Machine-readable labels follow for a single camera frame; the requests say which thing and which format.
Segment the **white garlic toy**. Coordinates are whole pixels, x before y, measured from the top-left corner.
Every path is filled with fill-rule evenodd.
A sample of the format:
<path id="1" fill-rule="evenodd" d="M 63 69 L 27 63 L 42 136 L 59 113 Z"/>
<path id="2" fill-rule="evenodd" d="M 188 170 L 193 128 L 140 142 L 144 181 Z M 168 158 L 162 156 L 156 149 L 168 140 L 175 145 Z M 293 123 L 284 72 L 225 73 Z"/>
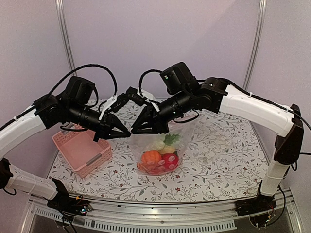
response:
<path id="1" fill-rule="evenodd" d="M 146 149 L 159 151 L 163 149 L 165 145 L 172 145 L 175 147 L 176 143 L 180 140 L 180 137 L 181 136 L 178 133 L 168 133 L 161 135 L 160 139 L 155 139 L 146 147 Z"/>

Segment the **clear zip top bag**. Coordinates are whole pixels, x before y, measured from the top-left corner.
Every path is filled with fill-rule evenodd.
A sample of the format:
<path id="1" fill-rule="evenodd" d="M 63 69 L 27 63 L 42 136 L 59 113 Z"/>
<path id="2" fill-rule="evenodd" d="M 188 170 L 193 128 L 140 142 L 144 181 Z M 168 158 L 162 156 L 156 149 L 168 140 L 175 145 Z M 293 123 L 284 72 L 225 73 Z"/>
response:
<path id="1" fill-rule="evenodd" d="M 197 119 L 187 123 L 171 121 L 168 124 L 168 133 L 131 136 L 129 146 L 138 173 L 159 176 L 176 170 L 190 145 L 197 121 Z"/>

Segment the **orange green papaya toy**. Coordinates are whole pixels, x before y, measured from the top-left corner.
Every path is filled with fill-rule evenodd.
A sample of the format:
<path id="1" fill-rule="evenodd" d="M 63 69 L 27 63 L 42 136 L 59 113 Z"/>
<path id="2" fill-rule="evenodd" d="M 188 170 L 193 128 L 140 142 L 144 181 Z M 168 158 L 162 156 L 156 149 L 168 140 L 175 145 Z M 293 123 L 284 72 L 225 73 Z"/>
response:
<path id="1" fill-rule="evenodd" d="M 141 172 L 147 172 L 146 168 L 143 166 L 142 163 L 137 163 L 137 168 Z"/>

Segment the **red apple toy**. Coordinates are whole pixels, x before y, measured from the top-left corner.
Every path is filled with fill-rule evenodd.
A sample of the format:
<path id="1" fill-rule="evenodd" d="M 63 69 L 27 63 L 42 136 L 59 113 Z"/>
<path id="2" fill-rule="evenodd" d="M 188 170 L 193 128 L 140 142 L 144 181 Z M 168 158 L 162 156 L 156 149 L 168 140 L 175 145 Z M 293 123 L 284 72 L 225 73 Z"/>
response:
<path id="1" fill-rule="evenodd" d="M 158 162 L 165 170 L 174 170 L 179 162 L 179 158 L 176 154 L 166 153 L 162 156 L 162 159 Z"/>

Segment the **orange red mango toy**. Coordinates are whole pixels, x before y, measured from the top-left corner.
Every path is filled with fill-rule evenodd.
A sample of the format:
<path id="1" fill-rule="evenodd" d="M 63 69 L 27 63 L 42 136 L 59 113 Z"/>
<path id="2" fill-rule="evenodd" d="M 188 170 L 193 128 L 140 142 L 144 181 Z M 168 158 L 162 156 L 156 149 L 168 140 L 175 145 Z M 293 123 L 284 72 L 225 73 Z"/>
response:
<path id="1" fill-rule="evenodd" d="M 146 167 L 146 172 L 151 175 L 159 175 L 164 174 L 166 172 L 166 168 L 163 165 L 148 165 Z"/>

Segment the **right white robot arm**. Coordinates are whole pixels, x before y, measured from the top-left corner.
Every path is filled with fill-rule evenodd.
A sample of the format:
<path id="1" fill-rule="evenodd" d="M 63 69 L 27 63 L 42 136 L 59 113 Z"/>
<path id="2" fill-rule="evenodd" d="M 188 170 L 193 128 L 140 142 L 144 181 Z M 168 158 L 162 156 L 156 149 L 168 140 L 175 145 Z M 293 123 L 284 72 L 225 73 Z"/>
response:
<path id="1" fill-rule="evenodd" d="M 133 134 L 161 134 L 168 123 L 190 110 L 231 114 L 276 133 L 275 153 L 254 198 L 235 203 L 239 215 L 275 208 L 274 195 L 290 166 L 300 155 L 304 129 L 297 105 L 284 106 L 253 95 L 225 78 L 197 80 L 187 65 L 179 62 L 160 73 L 170 97 L 148 104 L 132 126 Z"/>

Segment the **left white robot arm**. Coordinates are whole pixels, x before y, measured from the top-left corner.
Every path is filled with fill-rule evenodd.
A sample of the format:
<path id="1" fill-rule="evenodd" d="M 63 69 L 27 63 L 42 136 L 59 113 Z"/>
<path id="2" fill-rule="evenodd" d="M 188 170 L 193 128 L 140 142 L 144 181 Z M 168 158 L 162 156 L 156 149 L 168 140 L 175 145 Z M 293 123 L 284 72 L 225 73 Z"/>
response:
<path id="1" fill-rule="evenodd" d="M 92 110 L 88 101 L 96 92 L 95 83 L 72 76 L 65 90 L 54 96 L 46 94 L 33 102 L 25 112 L 12 119 L 0 129 L 0 187 L 19 189 L 43 197 L 50 208 L 69 212 L 71 208 L 89 205 L 69 196 L 60 180 L 43 179 L 23 170 L 18 170 L 5 155 L 21 142 L 58 123 L 71 122 L 95 133 L 99 139 L 127 138 L 131 135 L 121 121 L 111 113 Z"/>

